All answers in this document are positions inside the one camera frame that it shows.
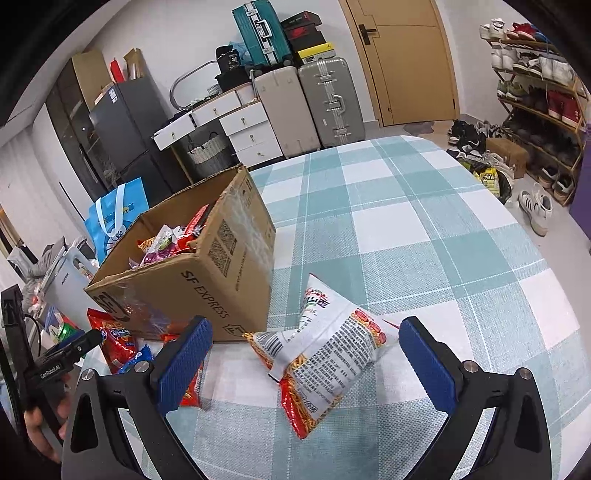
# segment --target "blue gift bag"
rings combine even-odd
[[[84,225],[95,243],[99,265],[139,214],[148,208],[141,178],[119,185],[90,206]]]

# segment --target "checkered tablecloth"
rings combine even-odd
[[[460,359],[485,370],[528,367],[544,404],[553,477],[568,474],[591,441],[591,374],[579,324],[528,235],[467,170],[430,141],[391,137],[252,176],[277,227],[270,329],[297,324],[314,273],[396,323],[416,315]],[[181,408],[167,418],[218,480],[401,479],[446,418],[400,347],[368,368],[305,440],[245,343],[214,345],[201,395],[207,410]],[[491,417],[483,415],[455,478],[469,472]],[[124,420],[144,471],[157,478]]]

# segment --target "white ribbon handle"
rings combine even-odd
[[[96,215],[99,218],[100,227],[103,229],[103,232],[109,238],[115,238],[121,228],[123,227],[123,194],[125,193],[125,183],[123,185],[119,185],[117,187],[117,193],[115,195],[115,226],[109,233],[107,231],[107,227],[105,226],[105,218],[103,217],[103,207],[100,205],[100,200],[98,199],[95,203],[96,206]]]

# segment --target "wooden door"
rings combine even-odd
[[[457,118],[447,37],[432,0],[340,0],[382,126]]]

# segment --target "gray suitcase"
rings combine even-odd
[[[255,87],[281,151],[287,158],[320,148],[295,67],[284,67],[261,75],[255,79]]]
[[[324,147],[365,140],[361,107],[344,59],[308,63],[298,75]]]

